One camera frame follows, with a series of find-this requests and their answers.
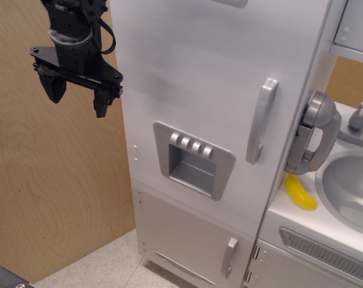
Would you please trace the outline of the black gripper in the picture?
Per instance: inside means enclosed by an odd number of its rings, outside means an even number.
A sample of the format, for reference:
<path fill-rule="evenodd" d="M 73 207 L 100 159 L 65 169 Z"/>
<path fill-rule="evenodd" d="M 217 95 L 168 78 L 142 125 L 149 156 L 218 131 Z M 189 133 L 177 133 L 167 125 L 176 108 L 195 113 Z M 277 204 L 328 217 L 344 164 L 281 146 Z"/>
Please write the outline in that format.
<path fill-rule="evenodd" d="M 111 46 L 101 48 L 101 38 L 74 45 L 54 47 L 34 46 L 29 53 L 34 57 L 34 70 L 49 99 L 59 103 L 67 89 L 67 82 L 94 90 L 94 110 L 97 118 L 106 116 L 113 98 L 122 94 L 122 74 L 108 64 L 103 55 L 114 51 L 116 41 Z"/>

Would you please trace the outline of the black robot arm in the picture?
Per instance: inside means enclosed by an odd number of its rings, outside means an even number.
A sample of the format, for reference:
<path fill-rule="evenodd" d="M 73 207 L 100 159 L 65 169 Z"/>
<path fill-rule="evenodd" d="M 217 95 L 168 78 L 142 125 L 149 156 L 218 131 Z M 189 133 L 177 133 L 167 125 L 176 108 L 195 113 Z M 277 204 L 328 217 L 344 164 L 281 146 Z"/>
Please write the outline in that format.
<path fill-rule="evenodd" d="M 114 51 L 116 43 L 103 50 L 101 30 L 112 29 L 101 18 L 108 11 L 105 1 L 43 1 L 48 12 L 52 47 L 34 46 L 34 70 L 54 103 L 64 96 L 71 82 L 94 91 L 94 109 L 98 118 L 122 94 L 123 75 L 108 64 L 103 55 Z"/>

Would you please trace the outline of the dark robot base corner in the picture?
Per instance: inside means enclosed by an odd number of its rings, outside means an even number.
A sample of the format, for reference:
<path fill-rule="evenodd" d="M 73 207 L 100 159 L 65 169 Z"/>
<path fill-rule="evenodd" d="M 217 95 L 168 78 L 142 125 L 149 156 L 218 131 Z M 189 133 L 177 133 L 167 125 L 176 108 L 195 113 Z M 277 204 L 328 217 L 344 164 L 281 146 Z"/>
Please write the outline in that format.
<path fill-rule="evenodd" d="M 35 288 L 28 281 L 20 278 L 9 270 L 0 266 L 0 288 Z"/>

